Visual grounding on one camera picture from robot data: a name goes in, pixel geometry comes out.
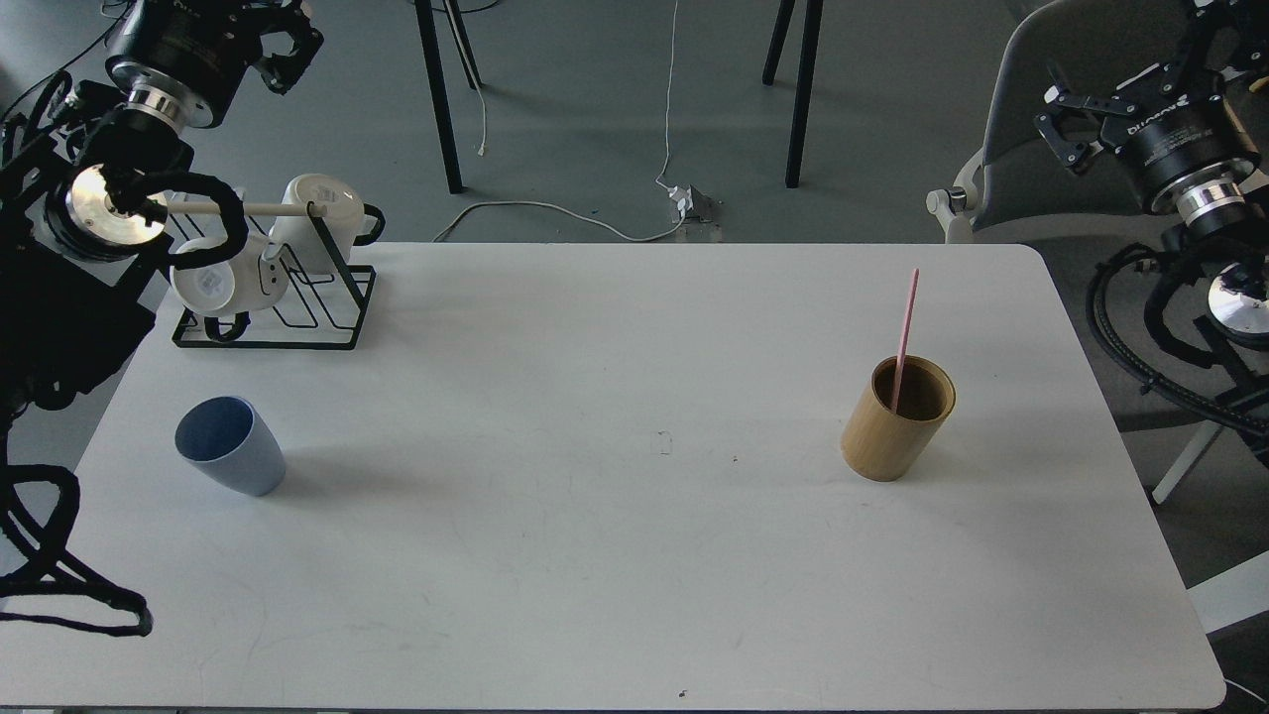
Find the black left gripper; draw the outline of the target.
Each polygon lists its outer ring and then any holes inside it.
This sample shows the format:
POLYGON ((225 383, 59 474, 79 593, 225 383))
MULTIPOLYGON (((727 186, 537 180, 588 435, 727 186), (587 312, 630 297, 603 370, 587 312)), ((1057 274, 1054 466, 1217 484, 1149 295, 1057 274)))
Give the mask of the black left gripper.
POLYGON ((118 110, 171 131, 214 128, 249 68, 286 95, 322 44, 294 1, 136 1, 105 67, 122 94, 118 110))

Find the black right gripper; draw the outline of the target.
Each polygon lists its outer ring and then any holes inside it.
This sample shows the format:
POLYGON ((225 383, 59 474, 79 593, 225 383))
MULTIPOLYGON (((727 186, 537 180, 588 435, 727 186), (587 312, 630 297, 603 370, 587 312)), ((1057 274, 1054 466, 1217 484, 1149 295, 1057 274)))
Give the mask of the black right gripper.
POLYGON ((1261 160, 1225 100, 1225 77, 1195 67, 1171 77, 1167 68, 1175 67, 1151 63, 1115 86, 1115 95, 1098 96, 1074 91, 1060 63, 1047 60, 1049 88, 1033 126, 1061 166, 1079 178, 1105 150, 1101 131, 1115 119, 1115 162, 1129 190, 1146 216, 1166 216, 1192 183, 1223 172, 1242 180, 1261 160))

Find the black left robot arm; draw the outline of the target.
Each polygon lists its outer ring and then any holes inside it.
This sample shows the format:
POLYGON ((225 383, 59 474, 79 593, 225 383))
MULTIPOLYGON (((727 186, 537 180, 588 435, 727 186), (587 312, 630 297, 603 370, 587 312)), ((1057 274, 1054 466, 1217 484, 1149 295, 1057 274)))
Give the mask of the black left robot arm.
POLYGON ((105 81, 58 68, 3 117, 4 435, 123 369, 155 275, 244 256, 247 207, 181 131, 221 126, 250 68, 289 93, 324 42, 302 1, 129 1, 104 38, 105 81))

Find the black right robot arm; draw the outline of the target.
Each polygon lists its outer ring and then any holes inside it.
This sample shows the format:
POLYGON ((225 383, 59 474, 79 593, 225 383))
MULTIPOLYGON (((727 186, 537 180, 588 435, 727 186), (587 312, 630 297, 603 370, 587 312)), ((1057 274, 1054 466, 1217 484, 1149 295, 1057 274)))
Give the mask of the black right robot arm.
POLYGON ((1096 268, 1088 294, 1096 342, 1146 392, 1266 443, 1266 379, 1244 361, 1245 351, 1266 349, 1266 202, 1244 189, 1261 155, 1225 99, 1223 76, 1173 60, 1105 96, 1056 79, 1034 126, 1067 171, 1082 175, 1108 153, 1145 216, 1178 217, 1161 249, 1133 245, 1096 268), (1159 271, 1142 308, 1152 342, 1197 369, 1225 372, 1228 392, 1207 397, 1179 384, 1115 334, 1107 290, 1133 263, 1159 271))

